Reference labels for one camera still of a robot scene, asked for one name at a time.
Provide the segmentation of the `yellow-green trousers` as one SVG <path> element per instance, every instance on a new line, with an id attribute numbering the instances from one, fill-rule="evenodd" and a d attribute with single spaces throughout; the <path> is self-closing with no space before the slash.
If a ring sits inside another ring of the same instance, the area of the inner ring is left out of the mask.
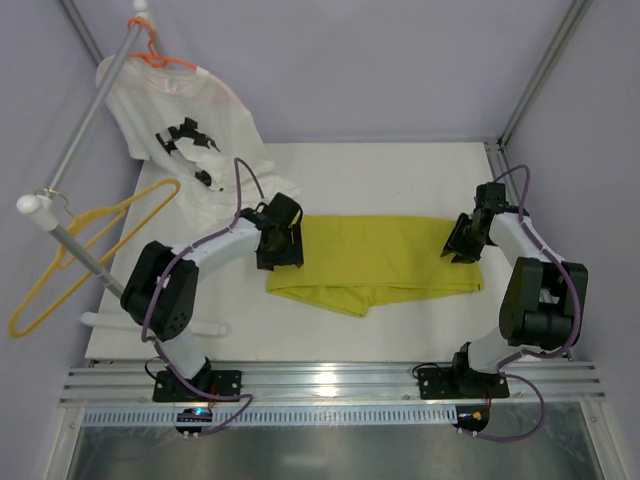
<path id="1" fill-rule="evenodd" d="M 481 292 L 477 263 L 441 256 L 453 227 L 433 217 L 309 215 L 301 224 L 303 265 L 275 268 L 266 291 L 355 317 L 376 306 Z"/>

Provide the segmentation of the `yellow velvet hanger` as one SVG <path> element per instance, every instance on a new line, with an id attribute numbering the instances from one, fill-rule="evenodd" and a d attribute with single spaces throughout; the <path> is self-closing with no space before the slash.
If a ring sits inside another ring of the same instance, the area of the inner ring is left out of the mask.
<path id="1" fill-rule="evenodd" d="M 79 237 L 84 236 L 87 230 L 92 230 L 94 224 L 101 226 L 100 230 L 96 230 L 91 237 L 87 237 L 86 241 L 81 243 L 81 246 L 91 254 L 94 245 L 101 241 L 108 233 L 125 220 L 132 206 L 142 202 L 157 191 L 165 191 L 166 195 L 149 210 L 142 220 L 129 229 L 120 240 L 97 258 L 98 265 L 100 267 L 105 267 L 116 253 L 118 253 L 143 227 L 145 227 L 158 213 L 160 213 L 177 197 L 181 191 L 181 183 L 179 180 L 175 178 L 161 179 L 150 187 L 144 188 L 139 193 L 129 196 L 117 204 L 96 207 L 82 214 L 73 216 L 71 222 L 64 227 L 63 230 L 68 233 L 73 240 L 77 240 Z M 73 263 L 78 261 L 79 258 L 75 254 L 71 253 L 69 247 L 58 247 L 53 261 L 26 293 L 22 302 L 19 303 L 10 314 L 7 325 L 7 331 L 10 338 L 21 339 L 31 334 L 56 310 L 64 305 L 66 301 L 72 297 L 91 276 L 97 276 L 96 273 L 92 273 L 88 268 L 86 268 L 87 272 L 85 274 L 83 274 L 56 300 L 46 307 L 32 322 L 21 327 L 21 317 L 36 300 L 40 292 L 58 275 L 59 272 L 68 269 Z"/>

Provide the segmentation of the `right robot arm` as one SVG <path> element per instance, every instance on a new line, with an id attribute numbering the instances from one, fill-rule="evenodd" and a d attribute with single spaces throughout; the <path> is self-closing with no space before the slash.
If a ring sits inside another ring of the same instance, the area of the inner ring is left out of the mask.
<path id="1" fill-rule="evenodd" d="M 453 357 L 448 379 L 463 397 L 491 394 L 502 368 L 523 356 L 564 354 L 579 339 L 583 319 L 587 268 L 557 255 L 525 211 L 508 202 L 506 187 L 498 182 L 476 188 L 473 212 L 459 215 L 442 255 L 472 264 L 488 246 L 502 251 L 512 272 L 498 326 L 465 343 Z"/>

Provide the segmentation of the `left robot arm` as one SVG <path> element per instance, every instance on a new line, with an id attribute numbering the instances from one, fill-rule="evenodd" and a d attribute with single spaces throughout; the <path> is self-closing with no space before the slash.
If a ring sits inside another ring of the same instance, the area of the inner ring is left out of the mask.
<path id="1" fill-rule="evenodd" d="M 302 207 L 278 193 L 267 203 L 242 209 L 231 226 L 190 245 L 153 241 L 144 247 L 120 305 L 165 364 L 155 376 L 154 401 L 237 402 L 242 398 L 241 372 L 214 369 L 196 344 L 190 322 L 199 283 L 250 254 L 260 270 L 302 267 L 302 219 Z"/>

